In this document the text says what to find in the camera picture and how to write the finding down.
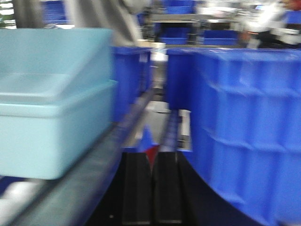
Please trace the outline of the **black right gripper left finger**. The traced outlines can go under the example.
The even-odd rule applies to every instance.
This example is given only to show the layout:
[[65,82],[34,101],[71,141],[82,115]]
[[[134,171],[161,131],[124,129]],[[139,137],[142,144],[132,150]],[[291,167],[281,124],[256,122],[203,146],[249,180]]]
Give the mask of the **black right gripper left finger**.
[[151,170],[146,153],[122,153],[117,172],[86,226],[150,226]]

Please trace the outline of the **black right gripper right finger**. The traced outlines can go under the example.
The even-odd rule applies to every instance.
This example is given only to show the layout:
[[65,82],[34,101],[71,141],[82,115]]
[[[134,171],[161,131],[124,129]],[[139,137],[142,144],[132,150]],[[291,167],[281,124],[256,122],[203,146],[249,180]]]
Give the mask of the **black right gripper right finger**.
[[154,225],[257,226],[211,189],[181,152],[158,153],[153,168]]

